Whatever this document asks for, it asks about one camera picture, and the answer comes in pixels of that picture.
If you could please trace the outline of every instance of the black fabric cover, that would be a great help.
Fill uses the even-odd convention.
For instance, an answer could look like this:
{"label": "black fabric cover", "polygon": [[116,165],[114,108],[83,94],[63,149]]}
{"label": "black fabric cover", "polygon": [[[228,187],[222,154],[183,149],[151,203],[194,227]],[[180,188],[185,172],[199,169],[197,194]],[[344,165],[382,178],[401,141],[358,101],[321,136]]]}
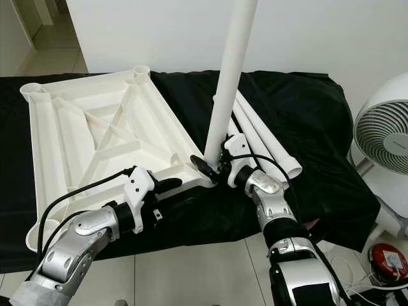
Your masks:
{"label": "black fabric cover", "polygon": [[[26,233],[36,221],[29,111],[18,90],[29,82],[83,76],[0,78],[0,273],[31,269],[35,261],[25,245]],[[218,72],[152,72],[151,78],[203,152]],[[303,166],[293,180],[302,221],[319,219],[315,235],[360,251],[379,204],[345,159],[353,135],[342,88],[327,75],[257,71],[244,73],[239,89]],[[290,193],[285,197],[293,202]],[[151,207],[146,206],[145,231],[124,235],[99,259],[234,241],[259,232],[252,201],[225,184],[188,190],[158,207],[164,219],[155,229],[149,219]]]}

